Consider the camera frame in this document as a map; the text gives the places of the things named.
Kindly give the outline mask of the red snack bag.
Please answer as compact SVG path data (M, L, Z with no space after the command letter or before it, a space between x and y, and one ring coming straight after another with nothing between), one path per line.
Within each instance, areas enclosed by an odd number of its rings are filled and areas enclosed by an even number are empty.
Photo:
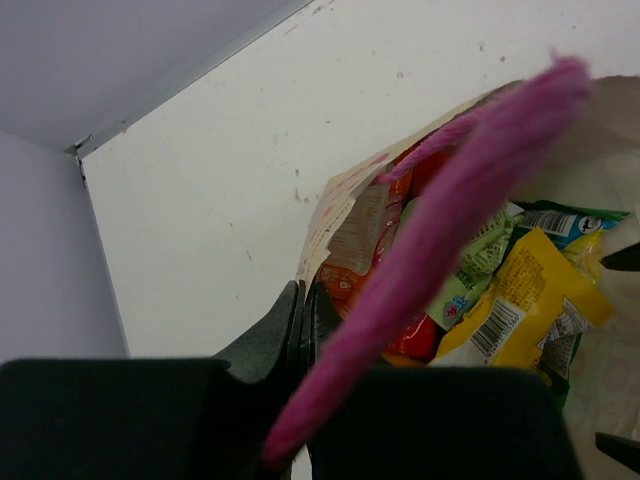
M399 180L365 188L329 242L330 255L318 272L342 319L347 319L362 288L391 248L411 201L449 159L448 151L428 157ZM426 313L392 341L385 358L396 366L428 363L444 331Z

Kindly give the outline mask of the paper bag with pink handles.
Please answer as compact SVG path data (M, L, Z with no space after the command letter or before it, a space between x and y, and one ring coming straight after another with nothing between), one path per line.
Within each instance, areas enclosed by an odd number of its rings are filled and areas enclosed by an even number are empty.
M605 231L596 286L612 317L582 335L570 367L570 390L556 398L583 478L636 474L600 452L595 433L639 441L639 272L607 270L602 258L639 249L639 81L592 80L577 58L556 59L526 82L470 102L383 150L326 185L312 215L297 278L322 283L329 242L359 195L391 184L431 155L449 159L410 202L386 256L351 314L338 314L338 335L320 350L267 437L263 461L277 468L321 431L388 345L440 293L463 249L506 203L547 200L565 206L624 211Z

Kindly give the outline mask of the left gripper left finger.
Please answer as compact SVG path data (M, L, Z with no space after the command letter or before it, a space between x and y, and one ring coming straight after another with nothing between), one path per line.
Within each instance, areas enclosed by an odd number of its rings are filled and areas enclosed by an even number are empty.
M211 357L19 359L1 368L5 479L260 479L292 392L305 288Z

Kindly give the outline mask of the light green snack packet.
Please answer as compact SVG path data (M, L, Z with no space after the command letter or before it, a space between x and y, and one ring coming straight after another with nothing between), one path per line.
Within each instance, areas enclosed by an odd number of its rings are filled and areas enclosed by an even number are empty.
M426 314L445 331L459 323L489 285L501 264L524 209L506 202L472 237L454 273L426 307Z

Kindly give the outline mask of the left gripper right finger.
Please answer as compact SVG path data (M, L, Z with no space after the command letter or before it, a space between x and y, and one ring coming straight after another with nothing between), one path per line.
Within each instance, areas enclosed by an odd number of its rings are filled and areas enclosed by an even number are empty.
M308 444L314 479L580 479L534 373L379 362Z

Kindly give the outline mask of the green chips bag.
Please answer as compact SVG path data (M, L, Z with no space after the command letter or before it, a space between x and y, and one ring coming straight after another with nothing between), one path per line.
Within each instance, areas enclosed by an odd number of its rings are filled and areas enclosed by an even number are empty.
M596 287L600 277L601 240L628 214L624 211L594 210L565 206L547 200L518 205L523 212L508 243L513 248L518 240L535 228L541 229L572 267ZM569 300L554 321L542 346L537 367L539 375L550 386L558 402L566 402L570 390L570 367L582 335L604 325L611 311L596 318L581 313Z

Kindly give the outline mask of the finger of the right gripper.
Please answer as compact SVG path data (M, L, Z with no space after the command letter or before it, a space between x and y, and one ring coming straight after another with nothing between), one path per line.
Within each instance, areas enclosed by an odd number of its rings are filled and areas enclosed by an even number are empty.
M639 442L617 435L596 432L596 448L618 463L639 462Z
M602 258L602 266L607 270L621 272L640 271L638 248L625 248Z

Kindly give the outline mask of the yellow snack packet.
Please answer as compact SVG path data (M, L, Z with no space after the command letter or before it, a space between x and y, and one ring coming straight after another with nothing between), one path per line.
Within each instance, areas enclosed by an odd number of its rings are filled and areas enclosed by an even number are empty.
M608 299L535 228L515 243L430 365L533 369L547 343L595 329L612 314Z

